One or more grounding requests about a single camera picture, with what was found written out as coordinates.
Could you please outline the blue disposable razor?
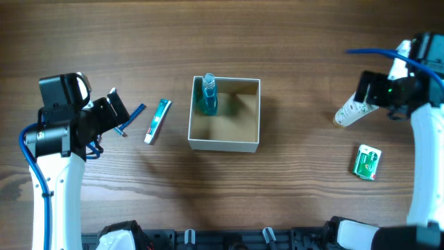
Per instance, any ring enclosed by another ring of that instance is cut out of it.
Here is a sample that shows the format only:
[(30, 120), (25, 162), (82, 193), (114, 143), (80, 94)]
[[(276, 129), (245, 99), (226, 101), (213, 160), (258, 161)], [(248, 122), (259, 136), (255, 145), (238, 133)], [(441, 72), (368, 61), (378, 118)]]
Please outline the blue disposable razor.
[(126, 137), (126, 134), (124, 133), (123, 130), (126, 127), (128, 127), (145, 108), (146, 106), (143, 103), (141, 103), (130, 115), (130, 119), (127, 122), (123, 123), (118, 127), (114, 127), (114, 132), (116, 132), (121, 137)]

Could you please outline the white lotion tube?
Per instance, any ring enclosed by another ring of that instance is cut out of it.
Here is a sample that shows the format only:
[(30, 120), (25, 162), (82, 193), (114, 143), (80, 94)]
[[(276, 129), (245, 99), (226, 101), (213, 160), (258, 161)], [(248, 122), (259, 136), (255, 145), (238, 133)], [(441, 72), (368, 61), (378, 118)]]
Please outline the white lotion tube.
[(333, 123), (336, 126), (345, 128), (378, 109), (375, 105), (355, 101), (355, 95), (356, 93), (354, 93), (336, 112), (333, 118)]

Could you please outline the green soap box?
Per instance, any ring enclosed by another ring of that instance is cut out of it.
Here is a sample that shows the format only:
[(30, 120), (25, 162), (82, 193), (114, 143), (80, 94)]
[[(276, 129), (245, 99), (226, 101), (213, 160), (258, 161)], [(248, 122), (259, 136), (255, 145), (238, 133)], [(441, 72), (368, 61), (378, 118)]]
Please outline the green soap box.
[(382, 152), (379, 149), (361, 144), (358, 148), (352, 173), (367, 181), (374, 181)]

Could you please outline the teal toothpaste tube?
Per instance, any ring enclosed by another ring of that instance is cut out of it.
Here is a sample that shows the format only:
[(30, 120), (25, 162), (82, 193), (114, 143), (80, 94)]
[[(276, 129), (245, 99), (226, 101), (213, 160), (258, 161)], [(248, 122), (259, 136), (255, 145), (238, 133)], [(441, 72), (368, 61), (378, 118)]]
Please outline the teal toothpaste tube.
[(159, 105), (157, 107), (157, 110), (155, 111), (155, 114), (153, 116), (153, 119), (150, 123), (150, 126), (147, 130), (146, 136), (144, 138), (144, 142), (146, 144), (152, 144), (155, 140), (155, 137), (157, 136), (157, 132), (159, 130), (159, 127), (161, 123), (164, 120), (164, 117), (166, 116), (169, 108), (171, 107), (172, 101), (167, 99), (160, 99)]

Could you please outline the blue mouthwash bottle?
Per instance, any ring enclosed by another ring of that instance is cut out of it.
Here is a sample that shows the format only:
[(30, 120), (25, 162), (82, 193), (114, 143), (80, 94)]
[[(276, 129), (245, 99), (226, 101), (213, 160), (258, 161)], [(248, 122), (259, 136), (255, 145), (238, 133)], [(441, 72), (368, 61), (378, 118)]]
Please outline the blue mouthwash bottle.
[(218, 90), (216, 77), (212, 73), (206, 73), (203, 76), (199, 104), (201, 111), (205, 115), (215, 116), (217, 114)]

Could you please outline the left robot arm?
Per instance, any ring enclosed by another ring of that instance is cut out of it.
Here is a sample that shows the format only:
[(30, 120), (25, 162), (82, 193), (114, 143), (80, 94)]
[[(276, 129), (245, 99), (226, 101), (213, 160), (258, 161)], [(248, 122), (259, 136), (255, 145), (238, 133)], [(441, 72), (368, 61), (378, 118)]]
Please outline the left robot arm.
[(80, 188), (98, 138), (130, 115), (117, 92), (91, 100), (81, 72), (39, 80), (43, 106), (19, 134), (33, 184), (33, 249), (81, 249)]

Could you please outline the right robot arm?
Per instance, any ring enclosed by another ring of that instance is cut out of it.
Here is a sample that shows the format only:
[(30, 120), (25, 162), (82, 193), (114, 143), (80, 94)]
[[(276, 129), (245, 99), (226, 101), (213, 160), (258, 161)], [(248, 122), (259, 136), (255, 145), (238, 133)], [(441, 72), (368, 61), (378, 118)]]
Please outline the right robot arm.
[(443, 248), (443, 35), (419, 33), (397, 49), (353, 49), (393, 59), (388, 74), (362, 72), (356, 92), (335, 114), (345, 128), (378, 108), (409, 120), (414, 139), (413, 195), (404, 226), (378, 227), (333, 217), (322, 249)]

